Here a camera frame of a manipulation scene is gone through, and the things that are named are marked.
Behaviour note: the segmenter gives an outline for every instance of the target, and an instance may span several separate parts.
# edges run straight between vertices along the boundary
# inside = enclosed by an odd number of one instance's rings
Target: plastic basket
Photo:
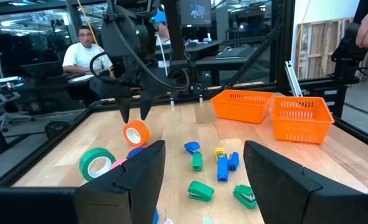
[[[260,124],[267,115],[273,93],[225,90],[211,99],[218,118]]]
[[[334,120],[321,97],[274,99],[271,119],[279,140],[321,144]]]

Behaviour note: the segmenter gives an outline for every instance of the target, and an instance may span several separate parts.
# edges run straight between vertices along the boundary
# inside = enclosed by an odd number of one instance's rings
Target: wooden tabletop
[[[131,119],[139,119],[139,109],[130,113]],[[263,223],[258,207],[245,208],[232,193],[236,185],[249,184],[242,159],[246,140],[259,142],[326,177],[368,193],[368,146],[333,125],[321,145],[277,141],[269,115],[262,124],[217,119],[209,101],[176,105],[174,109],[169,105],[154,106],[146,124],[151,130],[149,143],[166,141],[166,166],[158,202],[160,220],[170,218],[174,224],[197,224],[208,217],[213,224]],[[133,149],[123,138],[124,125],[119,111],[92,114],[15,186],[84,184],[78,163],[85,151],[104,147],[117,159],[124,159]],[[201,145],[204,163],[201,172],[192,171],[192,158],[184,150],[184,144],[190,141]],[[229,172],[228,182],[216,179],[216,147],[224,147],[229,154],[234,151],[240,154],[239,168]],[[187,188],[193,180],[214,188],[211,202],[187,197]]]

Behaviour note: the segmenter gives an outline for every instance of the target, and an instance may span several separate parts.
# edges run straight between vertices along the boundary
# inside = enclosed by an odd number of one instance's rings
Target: computer monitor
[[[22,65],[21,68],[29,77],[36,80],[46,80],[50,77],[57,77],[63,74],[60,62],[45,62],[31,65]]]
[[[183,27],[211,26],[210,0],[180,0],[179,7]]]

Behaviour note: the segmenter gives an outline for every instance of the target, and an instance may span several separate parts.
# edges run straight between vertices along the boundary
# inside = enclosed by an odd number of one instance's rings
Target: office chair
[[[0,128],[2,132],[7,132],[8,129],[6,127],[6,124],[12,124],[15,120],[30,120],[34,121],[35,119],[32,116],[25,115],[26,112],[15,112],[15,113],[8,113],[4,110],[5,104],[12,102],[18,98],[20,98],[21,95],[17,92],[12,93],[11,95],[4,96],[3,94],[0,94],[0,110],[3,110],[4,113],[0,115]]]

